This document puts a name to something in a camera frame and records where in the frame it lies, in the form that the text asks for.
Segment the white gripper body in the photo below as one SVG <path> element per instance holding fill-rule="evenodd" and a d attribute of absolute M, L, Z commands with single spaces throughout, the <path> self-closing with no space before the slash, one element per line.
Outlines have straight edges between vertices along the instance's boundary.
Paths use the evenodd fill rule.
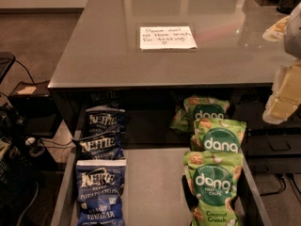
<path fill-rule="evenodd" d="M 286 23 L 284 49 L 287 54 L 301 58 L 301 3 L 293 9 Z"/>

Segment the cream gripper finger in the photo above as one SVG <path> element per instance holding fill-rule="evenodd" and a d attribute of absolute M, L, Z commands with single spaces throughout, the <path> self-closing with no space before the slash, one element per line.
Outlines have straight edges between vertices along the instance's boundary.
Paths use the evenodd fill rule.
<path fill-rule="evenodd" d="M 270 124 L 285 122 L 301 105 L 301 64 L 280 67 L 275 75 L 262 119 Z"/>
<path fill-rule="evenodd" d="M 286 16 L 275 24 L 270 26 L 262 35 L 265 40 L 268 41 L 280 41 L 284 39 L 284 32 L 286 28 L 286 24 L 289 20 L 289 16 Z"/>

